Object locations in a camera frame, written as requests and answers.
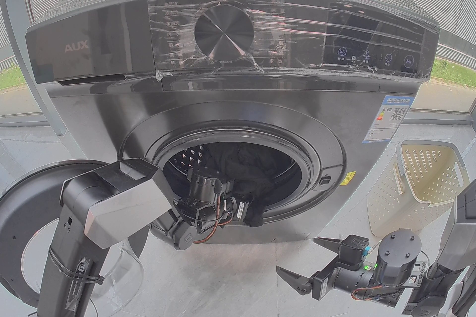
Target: grass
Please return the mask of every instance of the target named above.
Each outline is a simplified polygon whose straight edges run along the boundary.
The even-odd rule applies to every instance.
[[[26,83],[18,66],[0,71],[0,90]]]
[[[476,71],[439,58],[435,59],[431,76],[443,81],[476,87]]]

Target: glass wall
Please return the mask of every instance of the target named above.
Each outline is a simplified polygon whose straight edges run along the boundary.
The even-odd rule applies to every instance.
[[[469,113],[476,99],[476,70],[437,58],[431,79],[421,85],[412,109]]]
[[[0,118],[41,112],[11,50],[0,11]]]

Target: front-loading washing machine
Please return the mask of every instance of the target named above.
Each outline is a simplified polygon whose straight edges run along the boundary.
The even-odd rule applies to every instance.
[[[438,35],[410,0],[64,0],[26,39],[88,159],[145,158],[177,199],[217,150],[271,163],[262,223],[210,240],[246,244],[317,236],[428,80]]]

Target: laundry basket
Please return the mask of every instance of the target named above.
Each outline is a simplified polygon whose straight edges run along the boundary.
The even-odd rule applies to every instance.
[[[367,196],[372,233],[419,231],[447,211],[469,185],[454,144],[404,140]]]

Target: orange cable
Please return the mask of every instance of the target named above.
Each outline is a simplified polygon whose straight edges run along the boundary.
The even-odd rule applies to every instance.
[[[218,227],[218,218],[220,216],[220,194],[218,195],[218,200],[217,200],[217,218],[216,218],[216,221],[215,221],[215,225],[213,226],[213,230],[211,231],[211,233],[208,235],[208,237],[202,239],[202,240],[196,240],[194,241],[194,243],[196,244],[200,244],[200,243],[205,243],[207,240],[209,240],[213,234],[215,234],[215,231],[217,230],[217,227]]]
[[[355,292],[358,292],[359,290],[377,290],[379,288],[382,288],[383,285],[377,285],[375,287],[369,287],[369,288],[357,288],[355,290],[352,291],[352,293],[350,294],[350,296],[352,296],[352,298],[354,300],[357,300],[357,301],[369,301],[369,300],[372,300],[372,297],[367,297],[367,298],[358,298],[358,297],[355,297],[354,293]]]

